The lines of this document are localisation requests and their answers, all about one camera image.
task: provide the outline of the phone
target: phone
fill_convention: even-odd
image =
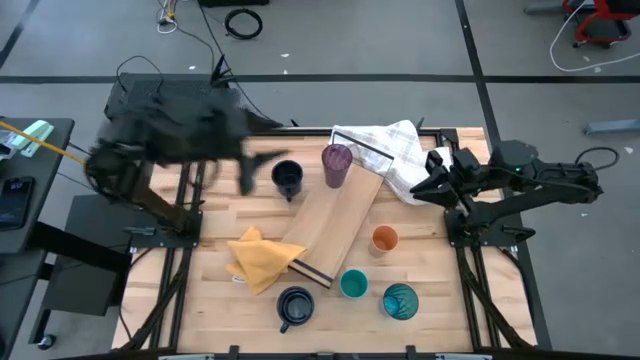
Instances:
[[[31,176],[5,180],[0,194],[0,231],[24,226],[34,184]]]

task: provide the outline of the black cup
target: black cup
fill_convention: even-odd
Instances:
[[[271,180],[288,202],[302,190],[302,167],[295,161],[280,161],[271,171]]]
[[[292,286],[278,297],[278,316],[282,319],[280,333],[284,334],[289,326],[306,323],[313,314],[313,297],[304,288]]]

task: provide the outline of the orange cup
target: orange cup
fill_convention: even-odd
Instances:
[[[369,252],[375,257],[383,256],[398,246],[398,234],[390,226],[378,226],[373,231]]]

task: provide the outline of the wooden table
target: wooden table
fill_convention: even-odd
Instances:
[[[488,160],[481,128],[459,128],[458,135],[461,148],[470,148],[481,162]],[[303,188],[308,189],[322,181],[320,152],[327,141],[318,136],[262,137],[251,140],[248,149],[288,148],[291,153],[286,158],[303,166]],[[433,149],[435,140],[424,137],[422,144]],[[225,270],[225,265],[234,261],[227,241],[237,240],[251,225],[265,238],[280,240],[306,196],[303,190],[288,204],[271,182],[272,166],[267,164],[257,174],[255,192],[241,197],[236,165],[223,163],[215,186],[203,194],[202,238],[191,261],[179,352],[226,353],[230,345],[239,345],[243,353],[404,352],[406,345],[415,345],[419,352],[471,350],[455,251],[447,242],[443,208],[404,204],[384,184],[338,273],[349,268],[364,271],[370,280],[364,298],[347,299],[337,283],[327,290],[293,271],[259,296],[252,295],[246,285],[232,282]],[[173,201],[178,179],[178,168],[157,168],[151,188]],[[485,200],[499,196],[497,192],[480,194]],[[373,258],[367,246],[374,228],[382,224],[396,229],[400,243],[385,257]],[[156,303],[164,253],[163,249],[153,250],[129,275],[122,312],[132,331]],[[535,343],[520,273],[497,249],[485,248],[483,254],[495,304],[525,340]],[[408,321],[393,320],[380,312],[384,290],[396,282],[410,284],[420,297],[418,313]],[[313,294],[316,309],[307,324],[291,327],[282,335],[276,299],[294,285]],[[486,322],[477,301],[476,308],[483,344],[488,345]],[[171,316],[165,316],[161,344],[167,343],[170,322]],[[125,341],[119,324],[113,346]]]

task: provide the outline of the blue glass cup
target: blue glass cup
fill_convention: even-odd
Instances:
[[[382,297],[384,311],[396,320],[409,320],[417,312],[420,302],[418,295],[406,284],[393,284]]]

